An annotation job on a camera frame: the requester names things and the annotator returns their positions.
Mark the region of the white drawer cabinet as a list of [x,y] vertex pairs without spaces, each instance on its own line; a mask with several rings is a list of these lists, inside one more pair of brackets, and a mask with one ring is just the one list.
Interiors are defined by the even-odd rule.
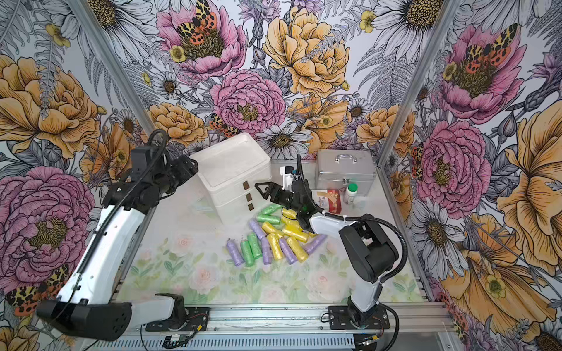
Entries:
[[255,185],[272,180],[271,160],[251,135],[235,135],[190,158],[224,225],[245,222],[269,205]]

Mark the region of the purple trash bag roll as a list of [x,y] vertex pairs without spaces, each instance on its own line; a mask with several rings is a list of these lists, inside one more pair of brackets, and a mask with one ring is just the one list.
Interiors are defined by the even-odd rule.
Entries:
[[267,234],[263,231],[263,229],[261,227],[261,224],[255,218],[252,218],[249,221],[249,226],[250,226],[251,230],[254,232],[254,234],[257,235],[257,237],[260,241],[263,238],[267,237]]
[[282,253],[285,255],[288,264],[293,265],[294,263],[296,263],[298,260],[297,256],[288,244],[288,241],[285,238],[280,238],[279,243]]
[[236,267],[241,266],[243,263],[245,263],[244,258],[237,246],[237,243],[233,239],[228,239],[226,248],[229,255],[231,256],[231,260]]
[[268,238],[263,237],[261,239],[261,251],[264,265],[271,265],[273,261],[272,250],[268,241]]
[[326,239],[327,235],[324,234],[318,234],[314,236],[310,242],[307,242],[303,246],[304,251],[306,251],[308,255],[313,254],[314,251],[316,251],[326,241]]

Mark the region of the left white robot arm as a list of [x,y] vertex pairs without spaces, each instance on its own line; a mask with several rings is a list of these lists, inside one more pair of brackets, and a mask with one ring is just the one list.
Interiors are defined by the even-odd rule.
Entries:
[[149,323],[179,329],[187,323],[184,299],[157,294],[138,302],[112,300],[161,200],[198,172],[188,156],[171,159],[164,130],[153,131],[131,154],[133,166],[110,186],[100,221],[77,269],[57,297],[42,301],[37,316],[67,336],[115,341],[131,327]]

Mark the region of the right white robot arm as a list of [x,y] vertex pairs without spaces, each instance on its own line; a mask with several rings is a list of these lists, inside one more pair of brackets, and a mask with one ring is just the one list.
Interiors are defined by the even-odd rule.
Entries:
[[386,281],[402,271],[408,260],[403,234],[390,222],[370,214],[343,216],[322,209],[314,200],[301,163],[280,171],[283,184],[258,182],[261,197],[297,213],[298,224],[311,233],[339,238],[360,281],[348,299],[347,315],[355,328],[366,328],[383,312],[381,294]]

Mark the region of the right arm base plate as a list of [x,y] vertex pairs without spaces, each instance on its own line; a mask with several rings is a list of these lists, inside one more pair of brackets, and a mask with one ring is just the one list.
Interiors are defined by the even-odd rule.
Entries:
[[367,312],[355,306],[328,307],[328,322],[332,330],[387,330],[390,328],[387,310],[376,305]]

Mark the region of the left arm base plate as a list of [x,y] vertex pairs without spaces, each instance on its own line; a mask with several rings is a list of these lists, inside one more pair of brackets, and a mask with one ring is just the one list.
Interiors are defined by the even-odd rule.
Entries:
[[209,307],[185,307],[167,320],[148,323],[147,332],[194,332],[205,331],[209,322]]

